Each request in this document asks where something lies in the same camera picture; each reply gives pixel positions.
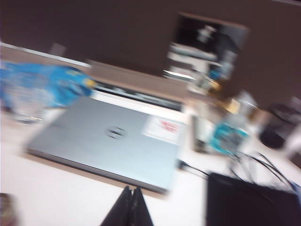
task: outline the wall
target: wall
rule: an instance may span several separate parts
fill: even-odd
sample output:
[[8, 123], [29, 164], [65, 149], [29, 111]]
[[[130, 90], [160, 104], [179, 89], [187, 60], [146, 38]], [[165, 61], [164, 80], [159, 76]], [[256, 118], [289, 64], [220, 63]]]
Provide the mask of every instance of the wall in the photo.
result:
[[261, 106], [301, 97], [298, 6], [271, 0], [2, 0], [0, 10], [6, 43], [48, 52], [56, 42], [67, 47], [64, 57], [154, 75], [161, 75], [177, 12], [244, 24], [251, 33], [225, 94], [247, 89]]

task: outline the laptop lid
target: laptop lid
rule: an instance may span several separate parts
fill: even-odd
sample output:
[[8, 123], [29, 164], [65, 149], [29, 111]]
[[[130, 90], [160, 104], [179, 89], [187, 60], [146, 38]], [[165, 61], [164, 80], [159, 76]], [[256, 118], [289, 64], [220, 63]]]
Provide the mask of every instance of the laptop lid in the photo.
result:
[[[180, 142], [147, 134], [150, 119], [146, 113], [81, 97], [28, 149], [43, 158], [165, 192], [172, 182]], [[178, 132], [181, 140], [182, 128]]]

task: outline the black cable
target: black cable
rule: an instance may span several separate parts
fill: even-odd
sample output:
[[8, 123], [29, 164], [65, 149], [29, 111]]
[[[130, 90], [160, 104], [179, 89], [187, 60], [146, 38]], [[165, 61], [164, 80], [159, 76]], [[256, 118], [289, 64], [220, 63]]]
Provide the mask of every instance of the black cable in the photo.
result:
[[251, 158], [251, 159], [253, 159], [253, 160], [255, 160], [256, 162], [258, 162], [258, 163], [260, 163], [262, 166], [264, 166], [265, 168], [267, 168], [274, 176], [276, 176], [282, 183], [284, 183], [284, 184], [286, 184], [286, 182], [288, 183], [288, 185], [290, 186], [290, 187], [292, 187], [293, 188], [293, 185], [291, 184], [291, 182], [274, 166], [274, 164], [267, 158], [267, 157], [265, 157], [263, 154], [261, 154], [261, 153], [258, 153], [261, 157], [263, 157], [266, 161], [268, 161], [269, 162], [269, 164], [268, 163], [266, 163], [266, 162], [264, 162], [264, 161], [261, 161], [261, 160], [259, 160], [259, 159], [257, 159], [257, 158], [255, 158], [255, 157], [253, 157], [253, 156], [250, 156], [250, 155], [247, 155], [247, 154], [245, 154], [245, 153], [242, 153], [243, 155], [245, 155], [245, 156], [247, 156], [247, 157], [249, 157], [249, 158]]
[[292, 185], [292, 183], [280, 172], [280, 170], [277, 169], [277, 167], [266, 157], [264, 156], [263, 154], [259, 153], [258, 154], [264, 158], [266, 161], [268, 161], [268, 163], [273, 167], [273, 169], [278, 173], [280, 174], [286, 181], [287, 183], [292, 187], [292, 189], [294, 190], [294, 186]]
[[241, 159], [240, 159], [237, 155], [234, 155], [234, 156], [236, 157], [238, 163], [240, 164], [241, 168], [242, 168], [243, 171], [245, 172], [245, 175], [246, 175], [247, 177], [249, 177], [249, 179], [251, 180], [251, 182], [252, 182], [253, 184], [256, 184], [256, 183], [254, 182], [253, 178], [252, 178], [252, 175], [251, 175], [250, 171], [247, 170], [246, 165], [241, 161]]
[[206, 173], [206, 172], [204, 172], [204, 171], [202, 171], [202, 170], [200, 170], [200, 169], [198, 169], [198, 168], [195, 168], [195, 167], [193, 167], [193, 166], [190, 166], [188, 163], [186, 163], [186, 162], [184, 162], [184, 161], [182, 161], [182, 160], [179, 160], [179, 169], [182, 170], [184, 166], [189, 167], [189, 168], [192, 168], [192, 169], [194, 169], [194, 170], [196, 170], [196, 171], [199, 171], [199, 172], [205, 174], [206, 176], [209, 176], [208, 173]]

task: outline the white desk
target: white desk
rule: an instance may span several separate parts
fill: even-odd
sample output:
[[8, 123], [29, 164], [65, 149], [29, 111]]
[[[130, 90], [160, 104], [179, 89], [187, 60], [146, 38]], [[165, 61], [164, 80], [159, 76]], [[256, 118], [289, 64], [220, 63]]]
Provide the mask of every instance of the white desk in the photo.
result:
[[[94, 95], [102, 101], [180, 120], [190, 124], [193, 109], [185, 114], [110, 95]], [[23, 146], [64, 110], [50, 110], [45, 120], [26, 126], [1, 113], [1, 192], [13, 194], [17, 213], [24, 226], [96, 226], [100, 225], [126, 184], [63, 166], [24, 153]], [[191, 131], [179, 158], [205, 171], [226, 172], [227, 157], [199, 154], [192, 150]], [[251, 138], [246, 151], [260, 151], [269, 157], [291, 180], [301, 184], [301, 170]], [[154, 225], [204, 226], [206, 181], [188, 171], [177, 170], [174, 185], [166, 195], [143, 189]]]

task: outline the power cord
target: power cord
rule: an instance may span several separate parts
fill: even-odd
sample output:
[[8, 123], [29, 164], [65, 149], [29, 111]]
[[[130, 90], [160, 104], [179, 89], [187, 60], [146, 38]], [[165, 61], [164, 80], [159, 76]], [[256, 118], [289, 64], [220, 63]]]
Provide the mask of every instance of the power cord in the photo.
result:
[[186, 162], [184, 162], [184, 161], [182, 161], [182, 160], [179, 160], [179, 166], [178, 166], [178, 168], [179, 168], [180, 170], [183, 170], [184, 167], [192, 168], [192, 169], [194, 169], [194, 170], [196, 170], [196, 171], [201, 172], [202, 174], [205, 174], [206, 176], [209, 176], [208, 173], [206, 173], [206, 172], [204, 172], [204, 171], [202, 171], [202, 170], [200, 170], [200, 169], [198, 169], [198, 168], [195, 168], [195, 167], [193, 167], [193, 166], [190, 166], [188, 163], [186, 163]]

